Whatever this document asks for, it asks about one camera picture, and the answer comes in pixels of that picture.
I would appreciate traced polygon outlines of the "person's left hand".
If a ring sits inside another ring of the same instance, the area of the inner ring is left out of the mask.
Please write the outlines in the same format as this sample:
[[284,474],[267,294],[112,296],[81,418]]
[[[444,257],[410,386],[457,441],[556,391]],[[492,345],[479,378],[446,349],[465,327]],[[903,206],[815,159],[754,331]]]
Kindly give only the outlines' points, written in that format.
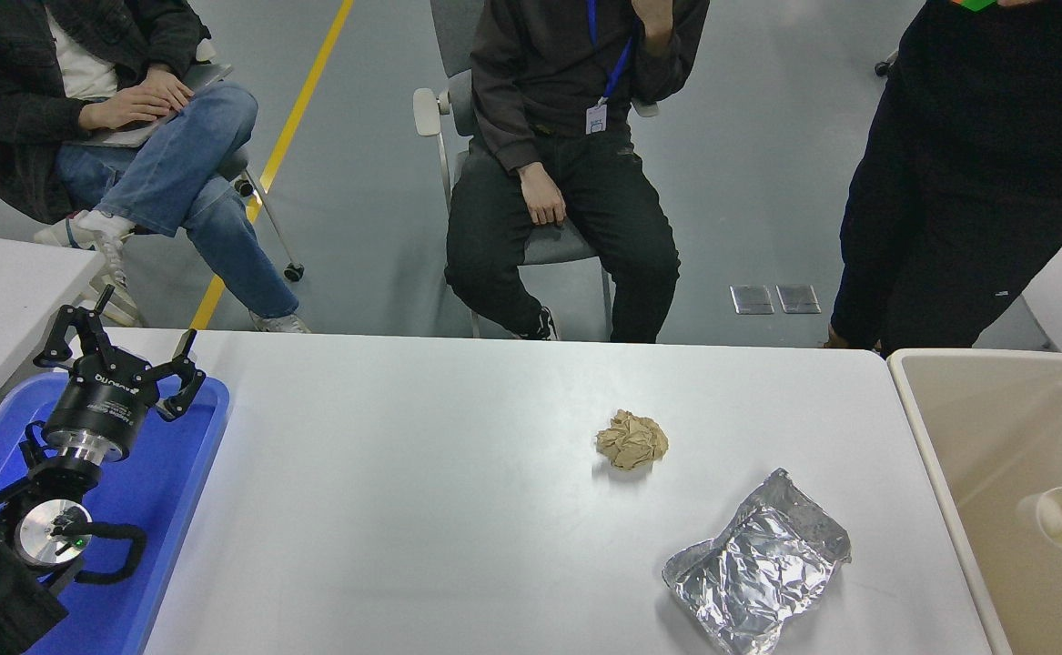
[[643,24],[644,37],[665,41],[673,32],[672,0],[632,0],[632,8]]
[[139,103],[143,113],[153,116],[165,116],[179,113],[194,92],[170,69],[167,64],[155,63],[148,67],[145,77],[141,80],[137,90],[141,93]]

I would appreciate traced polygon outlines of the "person's right hand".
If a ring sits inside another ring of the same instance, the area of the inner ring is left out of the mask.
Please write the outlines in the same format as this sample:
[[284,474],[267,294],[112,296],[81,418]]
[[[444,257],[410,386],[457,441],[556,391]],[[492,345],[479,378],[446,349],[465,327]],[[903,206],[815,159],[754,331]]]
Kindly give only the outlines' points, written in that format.
[[562,192],[542,162],[519,166],[517,175],[528,216],[535,227],[562,224],[567,219]]
[[172,111],[173,105],[158,91],[134,86],[83,106],[78,124],[83,130],[119,130],[134,123],[153,123]]

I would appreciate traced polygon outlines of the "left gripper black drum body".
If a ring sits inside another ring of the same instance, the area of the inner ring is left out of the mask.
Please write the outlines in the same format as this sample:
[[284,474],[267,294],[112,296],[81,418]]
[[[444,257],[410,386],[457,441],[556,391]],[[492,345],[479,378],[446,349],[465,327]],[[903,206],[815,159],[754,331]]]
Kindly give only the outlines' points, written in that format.
[[131,451],[149,408],[157,404],[157,383],[136,381],[141,373],[136,362],[109,369],[95,354],[78,359],[45,424],[44,439],[59,448],[65,435],[85,431],[110,439],[115,451]]

